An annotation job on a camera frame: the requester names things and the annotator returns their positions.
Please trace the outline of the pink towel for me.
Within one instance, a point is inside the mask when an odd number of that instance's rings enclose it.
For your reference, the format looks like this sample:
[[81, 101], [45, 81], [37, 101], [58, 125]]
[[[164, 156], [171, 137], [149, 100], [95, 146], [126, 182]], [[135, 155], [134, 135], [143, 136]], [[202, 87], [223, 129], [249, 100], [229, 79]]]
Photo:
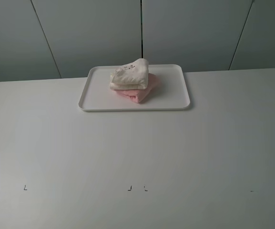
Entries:
[[140, 90], [115, 90], [115, 92], [125, 97], [129, 100], [131, 100], [134, 103], [141, 103], [150, 93], [152, 90], [157, 88], [161, 83], [161, 80], [158, 76], [149, 73], [148, 75], [148, 86], [146, 89], [140, 89]]

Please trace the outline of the cream white towel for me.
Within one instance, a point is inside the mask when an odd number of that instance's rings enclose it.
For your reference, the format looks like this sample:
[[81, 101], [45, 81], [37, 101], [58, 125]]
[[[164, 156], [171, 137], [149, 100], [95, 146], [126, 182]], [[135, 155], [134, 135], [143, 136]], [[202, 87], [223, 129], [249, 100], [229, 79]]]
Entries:
[[143, 90], [148, 86], [149, 62], [140, 58], [118, 67], [110, 76], [112, 90]]

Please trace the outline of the white rectangular plastic tray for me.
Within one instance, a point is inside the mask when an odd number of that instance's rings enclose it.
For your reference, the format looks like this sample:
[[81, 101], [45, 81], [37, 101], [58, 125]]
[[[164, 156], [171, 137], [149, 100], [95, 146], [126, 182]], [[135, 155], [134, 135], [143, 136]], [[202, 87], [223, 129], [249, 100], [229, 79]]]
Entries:
[[117, 66], [98, 66], [89, 71], [78, 106], [86, 112], [184, 110], [190, 105], [182, 68], [176, 64], [149, 65], [160, 83], [140, 103], [118, 95], [109, 87]]

